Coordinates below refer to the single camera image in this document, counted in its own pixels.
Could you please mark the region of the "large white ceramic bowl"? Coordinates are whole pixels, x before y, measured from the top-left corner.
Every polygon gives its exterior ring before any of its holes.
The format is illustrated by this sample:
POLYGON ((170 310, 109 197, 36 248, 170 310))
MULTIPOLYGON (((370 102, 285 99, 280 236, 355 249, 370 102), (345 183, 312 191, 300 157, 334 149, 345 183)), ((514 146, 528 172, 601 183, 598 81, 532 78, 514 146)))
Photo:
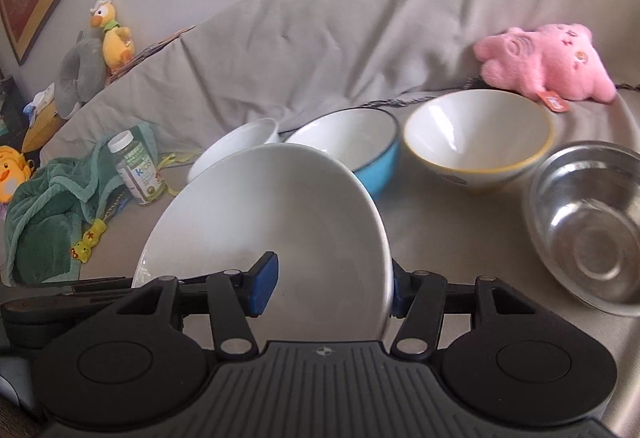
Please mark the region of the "large white ceramic bowl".
POLYGON ((259 345, 382 337, 393 266, 378 208, 343 164, 292 143, 233 154, 190 181, 154 226, 132 284, 246 270, 267 251, 280 273, 250 320, 259 345))

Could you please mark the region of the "white paper noodle bowl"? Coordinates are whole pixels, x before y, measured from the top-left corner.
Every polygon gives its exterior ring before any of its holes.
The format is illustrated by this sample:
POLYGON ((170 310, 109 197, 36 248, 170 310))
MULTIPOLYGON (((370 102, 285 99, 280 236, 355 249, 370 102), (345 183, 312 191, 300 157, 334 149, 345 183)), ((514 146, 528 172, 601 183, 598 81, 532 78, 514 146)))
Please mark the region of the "white paper noodle bowl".
POLYGON ((278 128, 278 122, 271 119, 271 117, 264 117, 235 128, 232 132, 217 140, 216 143, 203 152, 201 157, 195 160, 186 177, 186 181, 191 183, 206 169, 230 157, 232 154, 262 146, 266 143, 277 143, 279 141, 278 128))

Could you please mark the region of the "blue enamel bowl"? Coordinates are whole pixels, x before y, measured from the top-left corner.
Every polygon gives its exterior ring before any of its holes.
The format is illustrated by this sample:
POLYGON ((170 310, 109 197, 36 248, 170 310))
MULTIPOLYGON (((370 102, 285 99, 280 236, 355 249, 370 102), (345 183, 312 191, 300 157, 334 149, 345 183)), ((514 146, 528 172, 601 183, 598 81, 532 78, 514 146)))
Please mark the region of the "blue enamel bowl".
POLYGON ((313 120, 287 143, 318 149, 348 167, 372 198, 395 174, 400 126, 392 113, 378 108, 349 108, 313 120))

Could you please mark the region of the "white bowl yellow rim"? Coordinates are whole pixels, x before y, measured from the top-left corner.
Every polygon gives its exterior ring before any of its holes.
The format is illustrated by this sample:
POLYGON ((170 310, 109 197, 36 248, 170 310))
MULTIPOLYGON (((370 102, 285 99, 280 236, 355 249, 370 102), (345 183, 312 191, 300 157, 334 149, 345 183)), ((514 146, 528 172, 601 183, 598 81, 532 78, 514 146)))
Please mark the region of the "white bowl yellow rim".
POLYGON ((427 169, 466 190, 490 190, 528 171, 554 143, 548 110, 518 94, 460 91, 408 117, 404 142, 427 169))

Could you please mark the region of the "stainless steel bowl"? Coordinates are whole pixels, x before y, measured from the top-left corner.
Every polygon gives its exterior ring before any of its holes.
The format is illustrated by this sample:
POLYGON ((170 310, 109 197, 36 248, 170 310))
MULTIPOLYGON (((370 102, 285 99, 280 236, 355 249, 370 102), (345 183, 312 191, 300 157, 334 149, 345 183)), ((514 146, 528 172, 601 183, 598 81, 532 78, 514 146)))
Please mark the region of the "stainless steel bowl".
POLYGON ((585 304, 639 316, 639 154, 616 143, 581 141, 535 169, 524 218, 549 273, 585 304))

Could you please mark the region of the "yellow toy charm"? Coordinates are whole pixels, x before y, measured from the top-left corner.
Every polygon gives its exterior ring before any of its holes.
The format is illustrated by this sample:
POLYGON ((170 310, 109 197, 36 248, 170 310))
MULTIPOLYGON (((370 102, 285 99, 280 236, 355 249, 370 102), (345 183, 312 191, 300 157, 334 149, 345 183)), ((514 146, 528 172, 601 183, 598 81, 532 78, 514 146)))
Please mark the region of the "yellow toy charm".
POLYGON ((99 244, 106 229, 105 221, 102 221, 101 218, 96 218, 92 225, 82 234, 80 240, 70 248, 70 257, 81 262, 81 264, 87 264, 92 250, 99 244))

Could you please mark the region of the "green towel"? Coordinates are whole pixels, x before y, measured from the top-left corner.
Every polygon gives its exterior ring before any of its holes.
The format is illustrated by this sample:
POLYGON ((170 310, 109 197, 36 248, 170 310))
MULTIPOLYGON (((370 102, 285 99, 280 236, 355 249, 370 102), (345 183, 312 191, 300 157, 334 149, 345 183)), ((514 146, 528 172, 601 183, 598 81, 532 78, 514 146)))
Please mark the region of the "green towel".
POLYGON ((108 221, 130 200, 106 140, 85 157, 40 166, 6 211, 2 281, 13 287, 77 280, 81 262, 70 249, 96 219, 108 221))

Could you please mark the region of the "kids vitamin bottle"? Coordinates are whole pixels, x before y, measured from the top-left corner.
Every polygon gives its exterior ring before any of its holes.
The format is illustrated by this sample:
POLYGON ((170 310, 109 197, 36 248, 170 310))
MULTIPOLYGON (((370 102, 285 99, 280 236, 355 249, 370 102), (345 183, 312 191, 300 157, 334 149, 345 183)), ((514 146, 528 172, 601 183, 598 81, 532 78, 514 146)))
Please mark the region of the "kids vitamin bottle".
POLYGON ((107 144, 115 169, 131 195, 141 205, 154 202, 166 189, 142 141, 131 131, 115 135, 107 144))

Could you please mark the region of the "yellow chick plush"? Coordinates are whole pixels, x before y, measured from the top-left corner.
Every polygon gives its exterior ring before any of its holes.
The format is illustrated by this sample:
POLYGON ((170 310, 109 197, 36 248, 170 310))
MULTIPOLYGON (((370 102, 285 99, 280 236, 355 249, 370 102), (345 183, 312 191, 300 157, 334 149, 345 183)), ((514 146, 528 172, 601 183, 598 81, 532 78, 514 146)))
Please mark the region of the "yellow chick plush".
POLYGON ((32 176, 32 167, 24 154, 10 146, 0 147, 0 202, 8 204, 15 190, 32 176))

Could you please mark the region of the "tissue box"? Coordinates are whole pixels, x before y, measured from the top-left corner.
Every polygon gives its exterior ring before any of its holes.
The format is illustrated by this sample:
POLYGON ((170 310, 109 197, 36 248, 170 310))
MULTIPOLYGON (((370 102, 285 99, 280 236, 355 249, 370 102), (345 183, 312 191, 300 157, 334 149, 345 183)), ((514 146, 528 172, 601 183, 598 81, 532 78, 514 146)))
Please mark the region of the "tissue box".
POLYGON ((35 94, 23 109, 28 128, 22 143, 22 152, 29 153, 42 148, 64 125, 54 102, 54 84, 35 94))

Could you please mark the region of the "grey plush toy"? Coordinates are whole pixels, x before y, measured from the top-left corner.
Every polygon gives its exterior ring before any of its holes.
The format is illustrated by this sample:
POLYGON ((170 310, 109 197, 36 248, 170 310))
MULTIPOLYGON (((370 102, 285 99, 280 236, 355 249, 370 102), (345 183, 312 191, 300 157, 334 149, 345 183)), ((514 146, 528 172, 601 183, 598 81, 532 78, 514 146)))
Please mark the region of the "grey plush toy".
POLYGON ((102 41, 80 39, 63 58, 54 82, 56 112, 68 120, 103 90, 107 66, 102 41))

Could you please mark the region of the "pink plush toy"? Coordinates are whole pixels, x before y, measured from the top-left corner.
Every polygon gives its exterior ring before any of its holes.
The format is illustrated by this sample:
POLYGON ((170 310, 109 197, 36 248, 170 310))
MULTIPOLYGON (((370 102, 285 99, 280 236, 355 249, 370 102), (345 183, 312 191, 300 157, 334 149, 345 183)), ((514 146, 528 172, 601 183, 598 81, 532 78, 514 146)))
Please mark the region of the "pink plush toy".
POLYGON ((511 28, 478 41, 473 52, 488 85, 542 102, 555 113, 570 110, 570 102, 609 104, 617 95, 592 32, 582 24, 511 28))

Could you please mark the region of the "yellow duck plush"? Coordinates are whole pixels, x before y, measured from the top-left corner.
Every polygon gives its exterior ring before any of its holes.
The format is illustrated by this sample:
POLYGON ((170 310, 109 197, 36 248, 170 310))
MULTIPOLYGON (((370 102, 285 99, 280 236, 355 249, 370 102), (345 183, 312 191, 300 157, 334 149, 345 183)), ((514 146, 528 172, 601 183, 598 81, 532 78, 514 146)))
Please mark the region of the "yellow duck plush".
POLYGON ((131 30, 117 20, 112 0, 97 0, 90 9, 91 27, 103 32, 102 54, 111 73, 119 71, 134 58, 134 39, 131 30))

